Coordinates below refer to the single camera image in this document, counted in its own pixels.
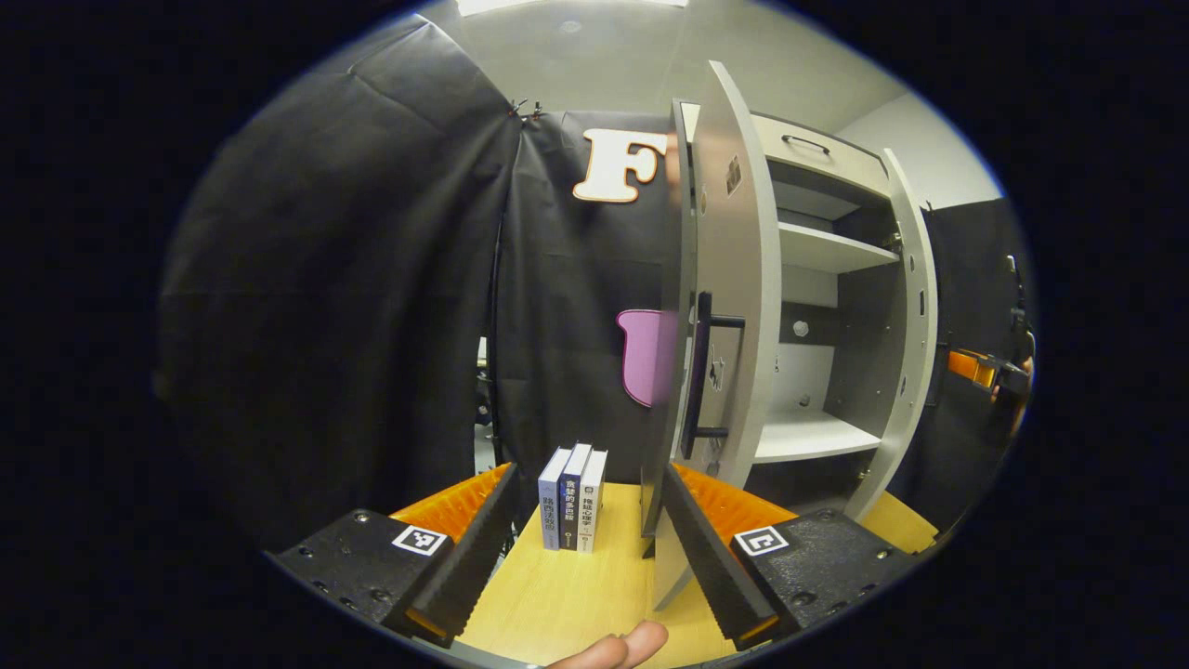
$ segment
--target book spine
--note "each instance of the book spine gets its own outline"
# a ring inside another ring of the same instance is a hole
[[[541,498],[541,538],[546,550],[558,550],[558,485],[553,481],[539,481],[537,494]]]
[[[558,482],[561,509],[559,542],[562,550],[578,550],[578,482],[580,474],[562,474]]]
[[[578,507],[578,553],[594,553],[594,520],[602,490],[602,486],[583,486]]]

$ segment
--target cabinet shelf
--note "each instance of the cabinet shelf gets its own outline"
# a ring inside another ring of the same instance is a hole
[[[772,415],[760,434],[755,463],[788,462],[874,449],[880,440],[820,410]]]
[[[863,244],[839,234],[822,232],[812,227],[780,222],[780,261],[828,271],[845,273],[881,264],[900,261],[900,255],[879,246]]]

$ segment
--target table surface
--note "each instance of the table surface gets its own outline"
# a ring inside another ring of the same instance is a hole
[[[546,665],[609,633],[656,620],[668,643],[642,668],[681,667],[734,655],[698,581],[663,611],[650,611],[653,560],[642,560],[640,486],[604,484],[594,551],[542,548],[540,510],[479,597],[459,642]]]

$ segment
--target book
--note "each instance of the book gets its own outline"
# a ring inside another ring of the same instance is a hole
[[[570,462],[558,480],[558,505],[561,522],[558,524],[558,543],[562,550],[578,550],[578,482],[590,456],[590,444],[574,444]]]
[[[583,471],[578,496],[578,553],[594,553],[594,530],[598,510],[603,506],[603,476],[606,472],[606,452],[591,452]]]
[[[558,480],[570,462],[570,449],[553,452],[553,457],[536,480],[537,497],[541,499],[541,539],[546,550],[558,550]]]

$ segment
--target cabinet door handle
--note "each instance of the cabinet door handle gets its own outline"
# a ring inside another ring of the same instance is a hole
[[[710,328],[735,327],[742,329],[746,320],[734,315],[713,315],[713,299],[709,291],[698,294],[698,322],[693,330],[693,361],[690,378],[690,395],[685,405],[685,425],[681,429],[681,457],[693,455],[693,441],[703,438],[726,438],[726,428],[698,428],[702,417],[702,393],[706,386],[706,359],[710,356]]]
[[[818,144],[817,141],[813,141],[812,139],[806,139],[804,137],[794,137],[792,134],[781,135],[781,139],[784,139],[786,143],[795,139],[798,141],[804,141],[806,144],[812,144],[812,145],[817,146],[818,149],[822,149],[822,152],[825,153],[826,156],[830,154],[829,146],[823,146],[823,145]]]

